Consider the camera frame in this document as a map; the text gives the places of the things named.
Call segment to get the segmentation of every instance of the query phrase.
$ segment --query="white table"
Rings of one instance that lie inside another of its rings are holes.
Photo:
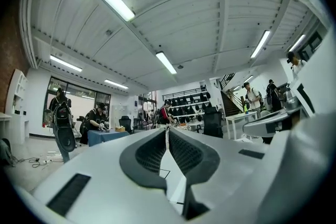
[[[241,120],[241,119],[244,119],[244,118],[249,118],[250,116],[253,116],[254,119],[256,120],[257,119],[257,111],[249,111],[248,114],[241,113],[241,114],[233,115],[233,116],[230,116],[230,117],[226,117],[226,127],[227,127],[227,133],[229,135],[229,139],[231,139],[229,121],[232,121],[233,134],[234,134],[234,137],[235,137],[235,140],[236,140],[237,139],[237,133],[236,133],[235,121],[236,120]]]

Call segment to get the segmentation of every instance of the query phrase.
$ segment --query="floor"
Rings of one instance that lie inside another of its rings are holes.
[[[244,124],[245,120],[236,123],[237,138],[241,137]],[[228,139],[226,122],[223,121],[222,125],[223,138]],[[231,124],[230,131],[231,139],[233,139]],[[252,141],[262,143],[261,138],[254,138]],[[87,148],[87,145],[78,146],[70,153],[70,159],[75,158]],[[17,163],[15,167],[6,167],[5,171],[13,184],[24,188],[30,193],[32,193],[44,179],[63,165],[57,144],[54,139],[50,138],[26,138],[23,145],[12,145],[12,153],[17,159],[24,159],[25,161]],[[186,178],[180,171],[169,150],[167,150],[163,156],[160,168],[160,176],[167,181],[167,199],[179,213],[182,213]]]

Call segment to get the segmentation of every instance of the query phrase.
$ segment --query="window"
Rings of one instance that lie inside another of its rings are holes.
[[[74,120],[73,122],[76,123],[76,128],[79,128],[80,126],[80,122],[77,122],[77,119],[80,116],[85,116],[91,109],[97,107],[98,103],[105,104],[105,114],[106,117],[109,116],[111,95],[83,88],[53,77],[49,82],[44,109],[49,108],[51,100],[56,97],[56,91],[58,88],[62,88],[66,97],[71,100],[70,109]],[[43,123],[47,123],[48,127],[51,127],[47,113],[44,113],[43,115]]]

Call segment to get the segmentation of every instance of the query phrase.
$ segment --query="person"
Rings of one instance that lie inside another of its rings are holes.
[[[168,109],[172,104],[169,101],[164,102],[164,106],[160,108],[159,112],[159,122],[161,124],[171,124],[174,123],[174,120],[168,113]]]
[[[282,109],[281,102],[279,100],[279,91],[277,87],[274,85],[273,80],[268,81],[269,85],[267,86],[267,89],[269,89],[270,96],[272,98],[272,106],[273,106],[273,112],[279,111]]]
[[[288,63],[292,63],[292,71],[293,71],[293,77],[296,78],[298,76],[299,71],[306,65],[306,61],[304,60],[299,60],[295,53],[290,51],[287,54],[288,57]]]
[[[243,86],[247,90],[247,97],[248,97],[248,102],[250,103],[250,107],[252,111],[257,112],[257,118],[261,117],[260,114],[260,96],[259,92],[250,86],[250,83],[245,82]]]
[[[55,108],[58,106],[58,104],[61,104],[62,102],[66,102],[68,107],[71,107],[71,100],[66,98],[64,91],[60,87],[56,91],[56,97],[52,98],[50,105],[49,105],[49,109],[51,111],[54,111]]]
[[[80,139],[81,144],[88,144],[88,131],[98,130],[99,127],[104,125],[106,120],[105,105],[103,103],[98,104],[96,109],[92,109],[85,117],[85,128],[83,130],[82,137]]]

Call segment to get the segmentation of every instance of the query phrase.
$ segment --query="black mesh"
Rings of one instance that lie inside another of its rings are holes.
[[[202,161],[203,153],[199,148],[172,132],[169,133],[169,147],[174,160],[184,175]]]
[[[136,151],[138,163],[147,170],[159,174],[161,159],[166,151],[165,132],[143,144]]]

